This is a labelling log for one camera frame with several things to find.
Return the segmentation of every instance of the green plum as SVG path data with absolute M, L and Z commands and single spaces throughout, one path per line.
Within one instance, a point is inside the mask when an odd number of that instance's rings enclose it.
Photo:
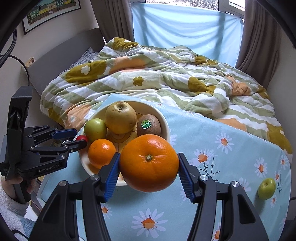
M 105 139 L 107 134 L 107 127 L 102 119 L 95 118 L 85 123 L 84 134 L 93 143 L 98 139 Z
M 276 190 L 276 182 L 273 178 L 264 179 L 259 188 L 258 188 L 258 196 L 262 200 L 267 200 L 272 197 Z

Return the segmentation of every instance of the headboard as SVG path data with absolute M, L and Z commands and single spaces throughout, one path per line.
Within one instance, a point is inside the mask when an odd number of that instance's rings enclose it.
M 29 68 L 31 83 L 41 95 L 46 86 L 77 61 L 89 48 L 100 51 L 105 43 L 99 28 L 80 33 L 36 60 Z

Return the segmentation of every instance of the orange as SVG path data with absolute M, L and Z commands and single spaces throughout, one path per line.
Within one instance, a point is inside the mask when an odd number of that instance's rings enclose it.
M 156 192 L 173 183 L 179 169 L 179 158 L 165 139 L 146 134 L 126 144 L 120 154 L 119 167 L 130 187 Z
M 116 148 L 111 141 L 105 139 L 95 140 L 89 147 L 88 156 L 90 163 L 101 169 L 108 165 L 116 152 Z

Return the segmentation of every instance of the fruit bowl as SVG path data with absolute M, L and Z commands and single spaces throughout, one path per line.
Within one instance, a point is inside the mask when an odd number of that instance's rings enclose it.
M 156 109 L 153 106 L 148 105 L 144 102 L 141 102 L 141 101 L 125 101 L 125 102 L 130 104 L 134 108 L 134 110 L 137 114 L 137 119 L 139 119 L 141 116 L 146 115 L 146 114 L 154 115 L 159 120 L 159 123 L 160 123 L 160 128 L 161 128 L 160 136 L 162 138 L 164 138 L 165 140 L 167 140 L 168 142 L 170 142 L 170 130 L 168 127 L 168 123 L 165 120 L 165 117 L 163 116 L 163 114 L 158 109 Z M 105 113 L 106 113 L 106 110 L 108 107 L 109 107 L 109 105 L 97 110 L 94 113 L 94 115 L 90 118 L 90 120 L 94 119 L 94 118 L 100 118 L 100 119 L 104 120 Z M 117 152 L 121 152 L 123 147 L 128 142 L 130 142 L 131 140 L 133 140 L 137 137 L 136 126 L 137 125 L 135 125 L 135 127 L 132 129 L 132 131 L 122 134 L 122 135 L 116 135 L 108 130 L 106 139 L 108 139 L 109 141 L 111 141 L 114 144 Z M 79 131 L 77 136 L 78 135 L 84 135 L 84 126 L 81 128 L 81 130 Z M 80 157 L 81 164 L 82 164 L 83 168 L 86 170 L 86 172 L 89 175 L 94 175 L 94 174 L 98 174 L 99 169 L 95 168 L 89 162 L 89 158 L 88 158 L 89 146 L 90 146 L 90 144 L 88 144 L 88 146 L 85 149 L 79 150 L 79 157 Z M 121 175 L 119 175 L 116 186 L 125 186 L 125 185 L 127 185 L 126 182 L 123 180 Z

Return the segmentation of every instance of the green sticker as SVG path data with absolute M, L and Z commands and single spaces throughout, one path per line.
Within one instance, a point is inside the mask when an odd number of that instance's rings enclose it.
M 149 120 L 143 120 L 141 126 L 143 129 L 147 129 L 151 126 L 151 122 Z

